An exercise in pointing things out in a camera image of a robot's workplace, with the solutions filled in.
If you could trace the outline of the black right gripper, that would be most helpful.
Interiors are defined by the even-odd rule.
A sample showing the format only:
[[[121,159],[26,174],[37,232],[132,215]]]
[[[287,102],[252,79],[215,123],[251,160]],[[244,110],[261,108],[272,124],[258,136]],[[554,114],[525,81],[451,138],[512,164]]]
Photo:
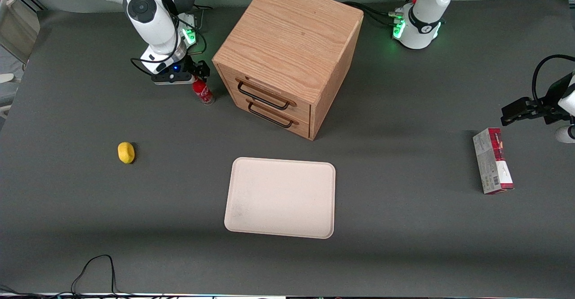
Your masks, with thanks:
[[[172,65],[172,74],[173,78],[191,78],[190,84],[194,84],[201,78],[210,76],[210,67],[206,61],[199,61],[196,64],[191,56],[185,56]]]

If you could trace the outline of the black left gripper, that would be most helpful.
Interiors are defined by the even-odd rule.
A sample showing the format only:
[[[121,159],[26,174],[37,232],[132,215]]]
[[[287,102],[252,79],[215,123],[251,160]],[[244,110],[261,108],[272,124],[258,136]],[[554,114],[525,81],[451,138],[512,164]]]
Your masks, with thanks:
[[[529,97],[522,97],[503,107],[501,125],[507,127],[517,121],[537,119],[540,117],[538,107],[540,107],[546,125],[558,121],[570,122],[572,115],[559,106],[559,101],[566,94],[572,80],[573,74],[568,74],[551,84],[545,96],[537,98],[537,103]]]

